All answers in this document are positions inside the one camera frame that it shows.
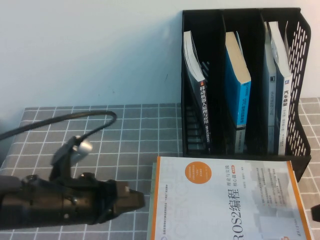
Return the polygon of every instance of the gray grid tablecloth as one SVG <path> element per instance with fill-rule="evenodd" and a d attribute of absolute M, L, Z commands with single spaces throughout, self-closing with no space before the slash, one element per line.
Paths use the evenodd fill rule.
<path fill-rule="evenodd" d="M 110 110 L 118 120 L 91 136 L 92 153 L 71 170 L 96 174 L 98 180 L 128 181 L 145 194 L 146 206 L 98 225 L 73 225 L 0 231 L 1 240 L 145 240 L 147 236 L 152 164 L 157 156 L 182 156 L 181 105 L 142 104 L 26 108 L 21 125 L 87 110 Z M 71 136 L 103 125 L 106 116 L 68 120 L 15 137 L 0 173 L 48 179 L 55 151 Z"/>

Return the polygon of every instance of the white grid line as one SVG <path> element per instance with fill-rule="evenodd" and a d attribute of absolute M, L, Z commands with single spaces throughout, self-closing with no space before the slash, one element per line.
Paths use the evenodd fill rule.
<path fill-rule="evenodd" d="M 67 131 L 68 131 L 68 128 L 69 128 L 69 124 L 70 124 L 70 119 L 68 120 L 68 123 L 67 123 L 67 125 L 66 125 L 66 130 L 65 130 L 65 133 L 64 133 L 64 136 L 63 136 L 63 141 L 66 140 L 66 136 L 67 136 Z M 61 238 L 62 228 L 63 228 L 63 226 L 60 227 L 58 240 L 60 240 L 60 238 Z"/>
<path fill-rule="evenodd" d="M 26 134 L 24 143 L 23 143 L 23 145 L 22 145 L 22 147 L 21 147 L 21 150 L 20 150 L 20 154 L 18 155 L 18 158 L 17 158 L 16 163 L 15 163 L 15 165 L 14 165 L 13 171 L 12 171 L 12 173 L 11 173 L 12 176 L 14 175 L 15 168 L 16 168 L 17 165 L 18 165 L 20 156 L 22 155 L 22 151 L 23 151 L 23 149 L 24 149 L 24 147 L 25 147 L 25 145 L 26 145 L 26 143 L 27 143 L 27 139 L 28 139 L 28 137 L 29 137 L 29 133 L 30 133 L 30 131 L 28 131 L 27 134 Z"/>
<path fill-rule="evenodd" d="M 106 234 L 106 233 L 147 233 L 147 230 L 110 230 L 110 231 L 63 231 L 63 234 L 81 234 L 81 233 L 99 233 L 99 234 Z M 11 234 L 11 231 L 1 231 L 1 234 Z M 17 231 L 17 234 L 35 234 L 35 231 Z M 40 231 L 41 234 L 58 234 L 57 231 Z"/>
<path fill-rule="evenodd" d="M 302 111 L 305 113 L 304 107 L 303 107 L 302 105 L 301 105 L 301 109 L 302 109 Z M 313 131 L 313 134 L 316 135 L 316 133 L 315 133 L 315 131 L 314 131 L 314 129 L 313 129 L 312 126 L 311 126 L 311 130 Z M 310 169 L 310 165 L 309 165 L 309 164 L 308 164 L 307 168 L 308 168 L 308 170 L 309 170 L 309 172 L 310 172 L 310 175 L 311 175 L 311 177 L 312 177 L 312 181 L 313 181 L 313 183 L 314 183 L 314 185 L 315 185 L 315 188 L 316 188 L 316 190 L 317 190 L 317 194 L 320 196 L 319 188 L 318 188 L 317 183 L 316 183 L 316 181 L 315 181 L 315 178 L 314 178 L 314 176 L 313 176 L 313 174 L 312 174 L 312 172 L 311 172 L 311 169 Z"/>
<path fill-rule="evenodd" d="M 57 107 L 54 109 L 52 116 L 55 115 L 56 109 L 57 109 Z M 39 158 L 40 158 L 40 154 L 41 154 L 41 152 L 42 152 L 42 150 L 43 150 L 43 148 L 44 148 L 45 141 L 46 141 L 46 139 L 47 139 L 47 136 L 48 136 L 48 133 L 49 133 L 49 129 L 50 129 L 50 128 L 51 128 L 51 125 L 49 125 L 49 127 L 48 127 L 48 129 L 47 129 L 47 131 L 46 131 L 46 134 L 45 134 L 45 137 L 44 137 L 44 141 L 43 141 L 43 144 L 42 144 L 41 149 L 40 149 L 40 153 L 39 153 L 39 155 L 38 155 L 38 157 L 37 157 L 37 159 L 36 159 L 36 162 L 35 162 L 35 165 L 34 165 L 34 169 L 33 169 L 33 171 L 32 171 L 32 175 L 35 174 L 36 167 L 37 167 L 37 164 L 38 164 L 38 161 L 39 161 Z M 35 231 L 35 235 L 34 235 L 34 239 L 33 239 L 33 240 L 36 240 L 38 231 L 39 231 L 39 228 L 37 227 L 37 228 L 36 228 L 36 231 Z"/>
<path fill-rule="evenodd" d="M 123 110 L 123 115 L 122 115 L 122 118 L 125 117 L 125 109 Z M 117 180 L 117 177 L 118 177 L 118 166 L 119 166 L 119 157 L 120 157 L 120 149 L 121 149 L 121 140 L 122 140 L 122 130 L 124 128 L 124 121 L 122 120 L 122 123 L 121 123 L 121 132 L 120 132 L 120 141 L 119 141 L 119 149 L 118 149 L 118 157 L 117 157 L 117 160 L 116 160 L 116 172 L 115 172 L 115 180 Z"/>
<path fill-rule="evenodd" d="M 141 128 L 141 130 L 157 130 L 158 128 Z M 161 127 L 160 130 L 174 130 L 176 129 L 175 127 Z M 128 129 L 123 129 L 123 130 L 139 130 L 138 128 L 128 128 Z M 83 129 L 78 129 L 78 130 L 67 130 L 68 132 L 79 132 L 79 131 L 83 131 Z M 104 131 L 121 131 L 121 129 L 105 129 Z M 37 132 L 37 133 L 46 133 L 47 131 L 43 131 L 43 130 L 32 130 L 32 132 Z M 50 132 L 65 132 L 65 130 L 51 130 Z"/>
<path fill-rule="evenodd" d="M 120 154 L 137 154 L 138 152 L 121 152 Z M 155 154 L 156 152 L 154 151 L 144 151 L 144 152 L 141 152 L 141 154 Z M 167 153 L 175 153 L 175 152 L 171 152 L 171 151 L 160 151 L 159 153 L 161 154 L 167 154 Z M 117 154 L 116 152 L 103 152 L 103 153 L 100 153 L 101 155 L 114 155 L 114 154 Z M 22 156 L 38 156 L 39 154 L 23 154 Z M 42 156 L 52 156 L 52 154 L 41 154 Z M 20 156 L 19 154 L 10 154 L 8 155 L 9 156 Z"/>
<path fill-rule="evenodd" d="M 136 166 L 136 183 L 135 183 L 135 190 L 138 190 L 138 178 L 139 178 L 139 158 L 140 158 L 140 143 L 141 143 L 141 124 L 142 124 L 142 105 L 140 109 L 140 129 L 139 129 L 139 144 L 138 144 L 138 161 Z M 136 210 L 134 211 L 133 215 L 133 234 L 132 240 L 135 240 L 135 230 L 136 230 Z"/>
<path fill-rule="evenodd" d="M 123 117 L 123 118 L 117 118 L 118 120 L 139 120 L 139 119 L 153 119 L 153 120 L 156 120 L 158 119 L 159 117 Z M 177 117 L 176 116 L 162 116 L 160 117 L 160 119 L 176 119 Z M 104 119 L 103 118 L 90 118 L 89 121 L 103 121 Z M 22 120 L 21 122 L 41 122 L 42 120 Z M 75 119 L 72 119 L 73 122 L 77 122 L 77 121 L 85 121 L 84 119 L 79 119 L 79 118 L 75 118 Z"/>
<path fill-rule="evenodd" d="M 158 156 L 160 155 L 160 104 L 158 105 Z"/>
<path fill-rule="evenodd" d="M 156 142 L 158 140 L 121 140 L 121 142 Z M 176 141 L 174 139 L 164 139 L 164 140 L 160 140 L 160 141 L 163 141 L 163 142 L 173 142 L 173 141 Z M 120 142 L 120 140 L 101 140 L 101 141 L 98 141 L 98 140 L 90 140 L 90 143 L 114 143 L 114 142 Z M 46 142 L 41 142 L 41 141 L 34 141 L 34 142 L 26 142 L 26 144 L 63 144 L 63 143 L 66 143 L 66 141 L 46 141 Z M 23 144 L 23 142 L 15 142 L 14 144 Z"/>
<path fill-rule="evenodd" d="M 37 115 L 38 115 L 38 111 L 37 111 L 36 114 L 34 115 L 34 120 L 36 119 Z M 30 131 L 28 131 L 28 133 L 26 134 L 26 137 L 25 137 L 25 141 L 24 141 L 24 142 L 27 141 L 28 136 L 29 136 L 29 133 L 30 133 Z M 25 143 L 22 145 L 22 148 L 21 148 L 21 151 L 20 151 L 20 155 L 22 154 L 22 151 L 23 151 L 24 147 L 25 147 Z M 16 166 L 18 165 L 19 158 L 20 158 L 20 156 L 18 156 L 18 159 L 16 160 L 16 163 L 15 163 L 14 167 L 16 167 Z M 11 236 L 10 236 L 10 240 L 12 240 L 12 238 L 13 238 L 13 236 L 14 236 L 14 233 L 15 233 L 15 230 L 13 229 L 13 230 L 12 230 L 12 234 L 11 234 Z"/>
<path fill-rule="evenodd" d="M 142 106 L 142 107 L 112 107 L 112 108 L 109 108 L 110 111 L 112 110 L 121 110 L 121 109 L 140 109 L 140 108 L 143 108 L 143 109 L 157 109 L 157 108 L 161 108 L 161 109 L 174 109 L 175 106 L 159 106 L 159 104 L 156 104 L 158 106 Z M 106 110 L 106 108 L 108 108 L 109 106 L 105 106 L 105 108 L 95 108 L 94 106 L 88 106 L 88 107 L 91 107 L 91 110 L 100 110 L 100 111 L 104 111 Z M 40 109 L 40 111 L 44 111 L 44 112 L 47 112 L 47 111 L 53 111 L 54 109 Z M 76 111 L 88 111 L 89 108 L 74 108 L 74 110 Z M 35 109 L 25 109 L 24 112 L 36 112 L 37 110 Z M 58 111 L 70 111 L 70 109 L 58 109 Z"/>
<path fill-rule="evenodd" d="M 177 103 L 175 104 L 175 116 L 176 116 L 176 144 L 178 150 L 178 157 L 180 157 L 180 149 L 179 149 L 179 128 L 178 128 L 178 107 Z"/>

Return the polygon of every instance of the book cover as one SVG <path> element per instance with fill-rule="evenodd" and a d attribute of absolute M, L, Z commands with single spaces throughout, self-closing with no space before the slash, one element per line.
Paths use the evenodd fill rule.
<path fill-rule="evenodd" d="M 272 55 L 276 67 L 274 150 L 278 155 L 285 155 L 292 73 L 289 68 L 288 55 L 279 31 L 278 22 L 269 22 L 268 29 L 271 37 Z"/>
<path fill-rule="evenodd" d="M 290 162 L 159 157 L 151 240 L 312 240 Z"/>
<path fill-rule="evenodd" d="M 233 32 L 226 33 L 224 91 L 234 125 L 241 128 L 247 124 L 251 77 L 238 41 Z"/>
<path fill-rule="evenodd" d="M 184 60 L 187 68 L 187 75 L 199 107 L 202 114 L 203 131 L 205 134 L 205 142 L 208 152 L 212 150 L 211 140 L 211 127 L 209 119 L 209 107 L 208 107 L 208 95 L 207 95 L 207 83 L 203 75 L 196 47 L 193 41 L 191 31 L 183 33 L 183 49 L 184 49 Z"/>
<path fill-rule="evenodd" d="M 264 114 L 264 129 L 267 132 L 267 152 L 274 153 L 275 150 L 275 102 L 277 69 L 271 48 L 271 38 L 268 25 L 265 22 L 265 43 L 263 58 L 262 77 L 262 111 Z"/>

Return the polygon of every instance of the black magazine file holder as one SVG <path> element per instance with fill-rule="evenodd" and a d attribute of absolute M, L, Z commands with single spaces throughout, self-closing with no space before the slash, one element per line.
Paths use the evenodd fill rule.
<path fill-rule="evenodd" d="M 286 155 L 267 155 L 262 130 L 261 94 L 265 43 L 264 22 L 277 21 L 286 34 L 289 45 L 290 69 L 293 74 L 291 103 L 287 129 Z M 207 97 L 213 151 L 208 153 L 204 143 L 201 113 L 187 77 L 182 45 L 181 116 L 182 148 L 184 157 L 239 159 L 257 161 L 291 161 L 297 181 L 305 172 L 310 160 L 310 145 L 298 114 L 298 104 L 305 73 L 311 29 L 300 8 L 250 8 L 184 10 L 183 32 L 191 31 L 200 63 L 209 63 Z M 246 154 L 230 154 L 225 136 L 224 119 L 224 67 L 226 32 L 238 31 L 243 55 L 251 75 L 251 93 L 245 141 Z"/>

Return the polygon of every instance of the white book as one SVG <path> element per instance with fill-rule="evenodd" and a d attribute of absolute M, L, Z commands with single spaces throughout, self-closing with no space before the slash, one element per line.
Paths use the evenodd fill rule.
<path fill-rule="evenodd" d="M 212 140 L 209 119 L 207 83 L 198 60 L 198 55 L 191 31 L 185 31 L 183 33 L 183 53 L 188 78 L 192 86 L 197 105 L 202 114 L 206 148 L 210 153 L 212 149 Z"/>
<path fill-rule="evenodd" d="M 271 48 L 271 38 L 268 25 L 265 22 L 265 43 L 262 78 L 262 106 L 264 114 L 264 128 L 267 131 L 267 152 L 272 154 L 275 148 L 275 103 L 277 69 Z"/>
<path fill-rule="evenodd" d="M 312 240 L 290 162 L 158 157 L 148 240 Z"/>
<path fill-rule="evenodd" d="M 291 99 L 292 73 L 288 55 L 281 37 L 278 22 L 269 22 L 271 48 L 276 65 L 275 124 L 274 148 L 278 155 L 286 154 L 289 106 Z"/>

